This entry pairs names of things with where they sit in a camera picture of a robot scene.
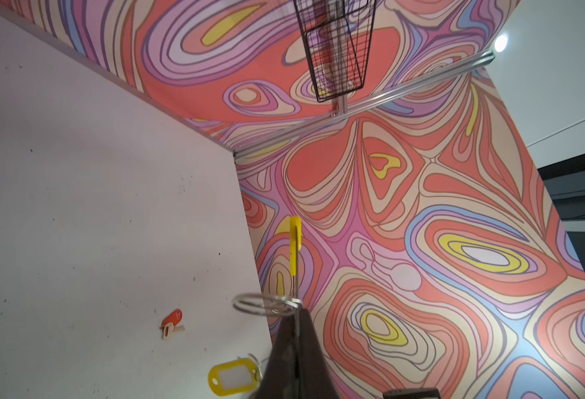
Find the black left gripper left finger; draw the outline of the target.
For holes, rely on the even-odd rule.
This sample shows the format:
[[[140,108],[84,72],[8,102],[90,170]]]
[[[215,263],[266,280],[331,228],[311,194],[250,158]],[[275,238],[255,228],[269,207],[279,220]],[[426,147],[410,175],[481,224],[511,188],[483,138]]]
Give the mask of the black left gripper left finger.
[[[282,319],[254,398],[294,399],[299,397],[297,381],[296,317]]]

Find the key with yellow tag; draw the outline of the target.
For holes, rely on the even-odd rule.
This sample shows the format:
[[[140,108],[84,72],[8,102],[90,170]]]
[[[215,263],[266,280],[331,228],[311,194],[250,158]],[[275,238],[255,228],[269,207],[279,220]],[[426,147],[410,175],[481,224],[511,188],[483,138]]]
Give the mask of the key with yellow tag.
[[[209,370],[209,389],[218,397],[256,392],[268,361],[269,357],[260,359],[249,353],[245,357],[215,365]]]

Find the grey keyring with yellow grip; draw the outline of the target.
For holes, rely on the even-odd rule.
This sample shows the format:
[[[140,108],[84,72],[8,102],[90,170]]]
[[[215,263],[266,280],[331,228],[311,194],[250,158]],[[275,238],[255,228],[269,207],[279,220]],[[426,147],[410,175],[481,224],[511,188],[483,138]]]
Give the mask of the grey keyring with yellow grip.
[[[303,307],[299,299],[299,253],[302,250],[302,221],[292,216],[288,227],[289,265],[292,286],[289,295],[239,294],[232,300],[232,307],[245,314],[262,317],[285,318],[297,314]]]

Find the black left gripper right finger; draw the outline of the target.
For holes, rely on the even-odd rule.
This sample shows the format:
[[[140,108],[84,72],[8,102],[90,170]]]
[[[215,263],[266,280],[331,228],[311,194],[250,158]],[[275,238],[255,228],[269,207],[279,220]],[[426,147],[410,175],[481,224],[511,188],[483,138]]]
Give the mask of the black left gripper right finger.
[[[298,397],[339,398],[308,310],[301,309],[297,320]]]

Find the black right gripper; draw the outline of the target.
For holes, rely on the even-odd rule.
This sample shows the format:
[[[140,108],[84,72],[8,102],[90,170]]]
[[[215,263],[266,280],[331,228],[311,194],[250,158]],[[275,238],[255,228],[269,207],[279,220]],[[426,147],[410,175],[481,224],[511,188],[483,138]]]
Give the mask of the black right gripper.
[[[383,393],[384,399],[441,399],[437,388],[401,388]]]

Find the key with red tag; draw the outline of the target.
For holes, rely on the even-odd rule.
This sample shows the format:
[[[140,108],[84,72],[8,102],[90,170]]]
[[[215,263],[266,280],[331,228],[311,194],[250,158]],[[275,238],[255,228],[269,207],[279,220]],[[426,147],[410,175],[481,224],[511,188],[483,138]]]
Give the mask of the key with red tag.
[[[169,314],[160,324],[161,334],[163,340],[170,339],[176,333],[185,331],[185,327],[181,325],[183,319],[183,312],[181,309],[175,309]]]

